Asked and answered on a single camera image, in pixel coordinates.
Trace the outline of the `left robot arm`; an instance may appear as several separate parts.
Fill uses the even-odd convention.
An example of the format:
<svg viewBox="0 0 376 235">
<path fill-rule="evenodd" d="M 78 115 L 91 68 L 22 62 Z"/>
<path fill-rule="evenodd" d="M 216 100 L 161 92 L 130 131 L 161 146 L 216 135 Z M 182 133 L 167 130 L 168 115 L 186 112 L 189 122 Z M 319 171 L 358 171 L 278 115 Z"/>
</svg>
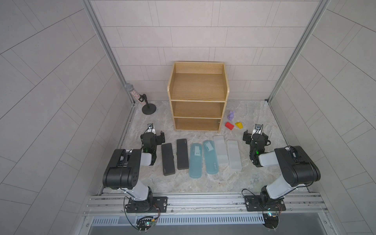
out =
<svg viewBox="0 0 376 235">
<path fill-rule="evenodd" d="M 105 188 L 123 190 L 131 196 L 130 201 L 152 206 L 153 193 L 150 187 L 139 181 L 140 167 L 154 165 L 157 158 L 157 146 L 165 142 L 165 134 L 156 135 L 145 132 L 141 135 L 140 149 L 115 149 L 103 175 Z"/>
</svg>

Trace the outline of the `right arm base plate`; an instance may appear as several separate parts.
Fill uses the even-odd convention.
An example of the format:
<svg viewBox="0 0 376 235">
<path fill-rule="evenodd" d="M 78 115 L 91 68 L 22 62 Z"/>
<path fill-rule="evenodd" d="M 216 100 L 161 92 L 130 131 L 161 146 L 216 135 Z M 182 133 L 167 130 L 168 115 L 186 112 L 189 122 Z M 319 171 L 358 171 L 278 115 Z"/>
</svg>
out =
<svg viewBox="0 0 376 235">
<path fill-rule="evenodd" d="M 285 203 L 282 199 L 262 199 L 260 196 L 245 195 L 245 206 L 248 212 L 266 212 L 277 211 L 282 212 L 286 210 Z"/>
</svg>

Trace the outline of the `black pencil case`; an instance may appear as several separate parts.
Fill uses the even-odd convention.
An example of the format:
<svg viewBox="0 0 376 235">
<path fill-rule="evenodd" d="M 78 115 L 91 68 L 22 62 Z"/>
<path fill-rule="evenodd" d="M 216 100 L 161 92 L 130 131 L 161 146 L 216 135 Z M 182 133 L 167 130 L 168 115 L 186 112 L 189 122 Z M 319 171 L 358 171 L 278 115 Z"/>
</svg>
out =
<svg viewBox="0 0 376 235">
<path fill-rule="evenodd" d="M 178 139 L 177 143 L 177 168 L 178 170 L 189 168 L 189 156 L 187 139 Z"/>
<path fill-rule="evenodd" d="M 175 174 L 175 164 L 174 164 L 172 144 L 168 143 L 168 144 L 161 145 L 161 150 L 162 150 L 162 163 L 163 163 L 164 176 Z"/>
</svg>

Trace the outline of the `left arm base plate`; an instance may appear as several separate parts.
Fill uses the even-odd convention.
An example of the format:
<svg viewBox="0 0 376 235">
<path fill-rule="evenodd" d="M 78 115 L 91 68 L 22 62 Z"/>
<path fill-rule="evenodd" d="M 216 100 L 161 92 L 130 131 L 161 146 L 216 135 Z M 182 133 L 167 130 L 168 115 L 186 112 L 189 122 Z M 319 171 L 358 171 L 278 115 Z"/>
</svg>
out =
<svg viewBox="0 0 376 235">
<path fill-rule="evenodd" d="M 152 201 L 134 201 L 129 199 L 125 203 L 125 209 L 127 213 L 157 213 L 166 212 L 166 207 L 168 203 L 168 197 L 153 197 Z"/>
</svg>

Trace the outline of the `teal pencil case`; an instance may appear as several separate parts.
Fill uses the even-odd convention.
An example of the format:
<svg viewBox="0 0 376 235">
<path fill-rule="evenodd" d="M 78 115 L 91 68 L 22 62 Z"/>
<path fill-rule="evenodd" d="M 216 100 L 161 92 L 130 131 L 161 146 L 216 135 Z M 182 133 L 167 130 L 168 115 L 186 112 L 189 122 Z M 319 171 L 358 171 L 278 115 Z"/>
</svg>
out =
<svg viewBox="0 0 376 235">
<path fill-rule="evenodd" d="M 206 172 L 211 175 L 218 174 L 219 167 L 214 142 L 209 140 L 204 141 L 203 150 Z"/>
<path fill-rule="evenodd" d="M 190 149 L 190 178 L 199 179 L 202 176 L 202 144 L 193 143 Z"/>
</svg>

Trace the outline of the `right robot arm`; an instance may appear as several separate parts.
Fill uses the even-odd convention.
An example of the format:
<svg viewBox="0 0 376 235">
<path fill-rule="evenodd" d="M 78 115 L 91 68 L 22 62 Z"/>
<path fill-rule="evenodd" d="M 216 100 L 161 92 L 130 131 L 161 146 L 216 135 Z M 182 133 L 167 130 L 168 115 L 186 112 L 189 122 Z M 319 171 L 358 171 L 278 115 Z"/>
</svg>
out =
<svg viewBox="0 0 376 235">
<path fill-rule="evenodd" d="M 308 187 L 321 179 L 319 168 L 300 146 L 286 146 L 265 152 L 271 144 L 264 133 L 248 131 L 243 141 L 250 146 L 249 157 L 256 167 L 279 166 L 282 175 L 261 189 L 259 200 L 263 206 L 276 203 L 299 187 Z"/>
</svg>

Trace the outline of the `clear white pencil case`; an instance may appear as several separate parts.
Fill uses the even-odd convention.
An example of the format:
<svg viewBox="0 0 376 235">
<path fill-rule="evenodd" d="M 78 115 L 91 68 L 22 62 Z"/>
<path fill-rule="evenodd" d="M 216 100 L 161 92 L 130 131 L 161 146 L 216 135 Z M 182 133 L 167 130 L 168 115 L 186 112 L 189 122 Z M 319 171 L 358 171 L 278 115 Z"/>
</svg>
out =
<svg viewBox="0 0 376 235">
<path fill-rule="evenodd" d="M 241 158 L 240 158 L 240 150 L 238 141 L 236 140 L 228 140 L 227 141 L 227 150 L 228 150 L 228 158 L 229 158 L 229 166 L 230 169 L 235 171 L 241 171 Z"/>
<path fill-rule="evenodd" d="M 228 153 L 227 148 L 225 144 L 225 140 L 223 136 L 214 136 L 213 137 L 217 160 L 219 165 L 228 165 L 229 159 L 228 159 Z"/>
</svg>

